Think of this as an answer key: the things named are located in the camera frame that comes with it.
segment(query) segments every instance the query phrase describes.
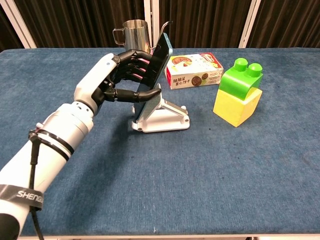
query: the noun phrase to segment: metal jug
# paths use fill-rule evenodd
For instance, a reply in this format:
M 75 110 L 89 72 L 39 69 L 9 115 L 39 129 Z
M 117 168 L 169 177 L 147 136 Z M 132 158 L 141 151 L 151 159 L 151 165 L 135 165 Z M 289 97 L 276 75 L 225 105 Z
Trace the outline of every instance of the metal jug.
M 165 24 L 163 24 L 160 30 L 160 36 L 163 33 L 165 26 L 172 23 L 172 21 L 167 21 Z M 148 23 L 146 21 L 140 19 L 129 20 L 126 21 L 122 26 L 123 28 L 114 28 L 112 30 L 112 34 L 115 43 L 122 45 L 125 50 L 135 49 L 151 53 L 151 51 L 157 46 L 157 44 L 155 44 L 153 47 L 150 46 Z M 116 31 L 122 31 L 122 35 L 124 35 L 125 39 L 124 42 L 119 42 L 116 40 Z

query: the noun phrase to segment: pitcher handle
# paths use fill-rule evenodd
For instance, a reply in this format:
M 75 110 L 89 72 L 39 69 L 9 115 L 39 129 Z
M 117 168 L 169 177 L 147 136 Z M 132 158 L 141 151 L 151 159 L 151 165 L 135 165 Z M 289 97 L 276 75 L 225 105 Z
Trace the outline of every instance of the pitcher handle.
M 118 44 L 118 45 L 125 46 L 124 42 L 119 42 L 119 41 L 116 40 L 115 31 L 122 31 L 122 35 L 124 35 L 125 34 L 125 32 L 124 32 L 125 29 L 124 28 L 114 28 L 112 30 L 112 35 L 113 35 L 113 39 L 114 39 L 115 43 Z

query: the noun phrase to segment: black strap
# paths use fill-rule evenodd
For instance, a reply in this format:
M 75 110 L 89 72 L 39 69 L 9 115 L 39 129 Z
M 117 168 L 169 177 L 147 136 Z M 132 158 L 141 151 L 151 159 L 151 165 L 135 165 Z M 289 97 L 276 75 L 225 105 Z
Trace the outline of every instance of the black strap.
M 55 150 L 58 154 L 60 154 L 66 161 L 69 160 L 68 155 L 62 151 L 60 148 L 58 148 L 57 146 L 53 145 L 51 142 L 44 140 L 41 138 L 41 143 L 44 145 L 47 145 L 48 147 L 52 148 L 53 150 Z
M 17 204 L 27 204 L 41 210 L 44 194 L 30 188 L 0 184 L 0 199 Z
M 75 150 L 74 148 L 69 144 L 67 143 L 65 140 L 61 139 L 60 137 L 58 137 L 57 135 L 51 133 L 51 132 L 48 132 L 44 129 L 39 129 L 37 132 L 37 134 L 44 134 L 44 135 L 48 135 L 50 138 L 56 140 L 57 142 L 59 142 L 62 146 L 64 146 L 66 149 L 69 150 L 69 152 L 72 154 L 74 154 Z

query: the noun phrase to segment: white wall frame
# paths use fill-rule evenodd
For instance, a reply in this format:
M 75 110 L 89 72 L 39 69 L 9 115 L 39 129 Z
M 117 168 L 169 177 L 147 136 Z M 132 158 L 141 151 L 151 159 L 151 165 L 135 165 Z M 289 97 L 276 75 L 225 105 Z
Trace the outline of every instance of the white wall frame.
M 160 35 L 160 15 L 159 15 L 159 0 L 151 0 L 152 14 L 152 41 L 156 45 Z
M 241 48 L 241 49 L 246 48 L 246 46 L 247 46 L 252 27 L 253 27 L 255 20 L 256 20 L 256 16 L 257 16 L 257 12 L 258 12 L 258 9 L 260 6 L 260 2 L 261 2 L 261 0 L 251 0 L 249 12 L 246 17 L 246 21 L 245 21 L 244 28 L 242 31 L 242 36 L 241 36 L 240 43 L 239 43 L 239 48 Z
M 151 0 L 143 0 L 143 4 L 144 4 L 144 20 L 148 23 L 150 46 L 153 46 L 152 22 L 151 22 Z
M 10 20 L 25 49 L 37 48 L 14 0 L 0 0 L 0 4 Z

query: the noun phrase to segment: green toy block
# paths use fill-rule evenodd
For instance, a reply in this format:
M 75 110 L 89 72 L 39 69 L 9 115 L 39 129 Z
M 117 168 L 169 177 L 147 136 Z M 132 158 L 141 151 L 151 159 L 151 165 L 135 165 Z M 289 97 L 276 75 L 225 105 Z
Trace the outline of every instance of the green toy block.
M 244 101 L 252 87 L 259 87 L 262 70 L 260 64 L 252 63 L 248 66 L 245 58 L 238 58 L 234 61 L 233 67 L 222 76 L 219 90 Z

